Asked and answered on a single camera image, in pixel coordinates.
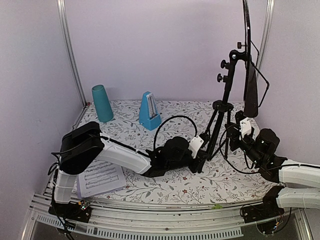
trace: paper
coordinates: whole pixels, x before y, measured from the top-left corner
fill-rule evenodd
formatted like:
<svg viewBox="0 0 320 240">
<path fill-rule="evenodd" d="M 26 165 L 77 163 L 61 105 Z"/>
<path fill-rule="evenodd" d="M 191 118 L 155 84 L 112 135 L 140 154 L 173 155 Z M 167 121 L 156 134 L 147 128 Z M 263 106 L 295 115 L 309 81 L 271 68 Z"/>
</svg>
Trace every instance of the paper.
<svg viewBox="0 0 320 240">
<path fill-rule="evenodd" d="M 77 189 L 81 198 L 110 192 L 126 185 L 122 167 L 110 162 L 94 160 L 78 175 Z"/>
</svg>

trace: tripod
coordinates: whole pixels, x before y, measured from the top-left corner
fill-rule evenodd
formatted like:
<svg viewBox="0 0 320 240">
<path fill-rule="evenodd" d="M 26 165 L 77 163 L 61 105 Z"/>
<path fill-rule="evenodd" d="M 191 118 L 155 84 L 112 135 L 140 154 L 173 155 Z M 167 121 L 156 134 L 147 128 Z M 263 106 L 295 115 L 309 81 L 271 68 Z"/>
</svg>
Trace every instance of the tripod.
<svg viewBox="0 0 320 240">
<path fill-rule="evenodd" d="M 229 62 L 226 62 L 226 60 L 222 60 L 220 64 L 222 69 L 226 68 L 228 70 L 227 76 L 226 75 L 221 76 L 220 73 L 217 76 L 217 81 L 219 83 L 221 81 L 225 83 L 223 97 L 222 97 L 222 100 L 217 100 L 213 102 L 212 107 L 214 112 L 211 116 L 208 126 L 206 127 L 205 132 L 200 134 L 200 137 L 204 140 L 204 144 L 202 145 L 202 147 L 204 147 L 206 143 L 209 142 L 205 151 L 207 156 L 209 156 L 207 158 L 208 161 L 211 161 L 211 159 L 218 153 L 218 151 L 223 147 L 224 144 L 225 144 L 224 156 L 226 158 L 228 157 L 228 145 L 229 145 L 228 137 L 226 137 L 226 139 L 223 141 L 223 143 L 218 147 L 218 149 L 215 152 L 214 150 L 218 140 L 219 132 L 221 129 L 221 125 L 222 125 L 225 113 L 227 113 L 227 124 L 230 124 L 231 122 L 231 111 L 233 110 L 234 106 L 231 103 L 229 103 L 228 100 L 229 100 L 232 84 L 234 81 L 234 75 L 235 75 L 235 70 L 236 70 L 236 65 L 238 60 L 246 61 L 246 52 L 239 52 L 237 50 L 232 50 L 229 53 Z M 217 119 L 214 125 L 212 135 L 210 136 L 210 128 L 214 122 L 214 119 L 216 118 L 216 115 L 217 115 Z"/>
</svg>

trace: floral tablecloth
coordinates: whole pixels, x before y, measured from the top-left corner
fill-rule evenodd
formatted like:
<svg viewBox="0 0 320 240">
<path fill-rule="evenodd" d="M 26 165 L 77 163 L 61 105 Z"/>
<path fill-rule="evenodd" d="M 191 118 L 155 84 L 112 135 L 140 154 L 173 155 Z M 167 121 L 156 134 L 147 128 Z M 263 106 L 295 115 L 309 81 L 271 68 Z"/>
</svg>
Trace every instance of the floral tablecloth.
<svg viewBox="0 0 320 240">
<path fill-rule="evenodd" d="M 91 104 L 80 126 L 96 121 L 102 132 L 111 138 L 139 150 L 151 150 L 156 130 L 149 131 L 139 124 L 140 104 L 136 100 L 111 101 L 114 119 L 104 123 L 98 121 L 95 107 Z M 242 103 L 233 105 L 232 119 L 237 111 L 243 109 Z M 205 130 L 213 113 L 212 102 L 204 101 L 157 101 L 156 106 L 162 121 L 174 115 L 185 115 L 194 120 L 199 133 Z M 253 119 L 251 123 L 255 128 L 254 134 L 257 135 L 257 124 Z M 163 126 L 158 134 L 157 145 L 162 146 L 166 140 L 175 136 L 189 140 L 194 133 L 190 122 L 175 118 Z M 239 170 L 252 171 L 247 169 L 241 150 L 229 152 L 228 159 Z M 97 197 L 155 204 L 219 204 L 259 200 L 274 185 L 259 174 L 244 175 L 236 172 L 219 153 L 204 164 L 200 174 L 193 174 L 186 167 L 168 171 L 164 176 L 155 178 L 141 176 L 126 168 L 123 168 L 123 172 L 126 179 L 123 189 Z"/>
</svg>

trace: teal cup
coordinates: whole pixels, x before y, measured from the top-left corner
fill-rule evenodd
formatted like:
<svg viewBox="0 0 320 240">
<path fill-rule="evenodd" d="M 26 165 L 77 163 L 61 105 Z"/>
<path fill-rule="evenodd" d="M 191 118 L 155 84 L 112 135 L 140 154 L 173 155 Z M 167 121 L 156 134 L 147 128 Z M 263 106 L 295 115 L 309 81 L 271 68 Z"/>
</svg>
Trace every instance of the teal cup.
<svg viewBox="0 0 320 240">
<path fill-rule="evenodd" d="M 96 114 L 100 122 L 108 122 L 114 118 L 106 89 L 103 85 L 92 88 L 92 96 Z"/>
</svg>

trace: wall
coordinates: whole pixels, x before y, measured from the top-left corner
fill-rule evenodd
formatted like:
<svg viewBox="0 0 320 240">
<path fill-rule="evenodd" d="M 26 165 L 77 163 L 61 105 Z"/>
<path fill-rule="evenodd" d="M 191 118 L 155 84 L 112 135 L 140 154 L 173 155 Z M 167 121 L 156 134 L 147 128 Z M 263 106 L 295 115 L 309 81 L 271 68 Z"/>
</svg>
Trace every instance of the wall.
<svg viewBox="0 0 320 240">
<path fill-rule="evenodd" d="M 249 0 L 252 40 L 260 45 L 267 2 Z M 68 0 L 66 13 L 85 95 L 107 87 L 111 99 L 221 99 L 217 74 L 244 40 L 239 0 Z M 244 63 L 238 64 L 231 101 L 242 101 Z"/>
<path fill-rule="evenodd" d="M 17 240 L 81 111 L 56 1 L 0 2 L 0 239 Z"/>
<path fill-rule="evenodd" d="M 319 9 L 319 1 L 275 2 L 262 66 L 271 87 L 257 117 L 261 128 L 280 138 L 278 155 L 312 164 L 320 164 Z M 320 212 L 307 213 L 320 239 Z"/>
</svg>

